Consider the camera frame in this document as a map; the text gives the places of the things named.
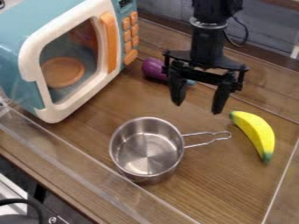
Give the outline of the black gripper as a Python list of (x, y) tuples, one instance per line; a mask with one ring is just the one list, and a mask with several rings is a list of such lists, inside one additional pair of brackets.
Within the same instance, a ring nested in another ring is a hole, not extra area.
[(187, 93), (187, 80), (217, 86), (211, 112), (220, 114), (229, 93), (240, 91), (248, 67), (224, 55), (228, 22), (204, 23), (191, 18), (191, 49), (165, 50), (163, 72), (168, 77), (172, 103), (180, 106)]

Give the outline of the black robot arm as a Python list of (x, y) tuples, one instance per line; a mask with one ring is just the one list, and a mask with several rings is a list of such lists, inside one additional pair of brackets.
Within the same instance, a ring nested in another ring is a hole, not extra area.
[(243, 0), (192, 0), (191, 49), (163, 52), (163, 73), (168, 78), (172, 103), (180, 106), (187, 80), (217, 87), (211, 112), (220, 114), (229, 94), (240, 91), (248, 67), (224, 56), (228, 19), (243, 9)]

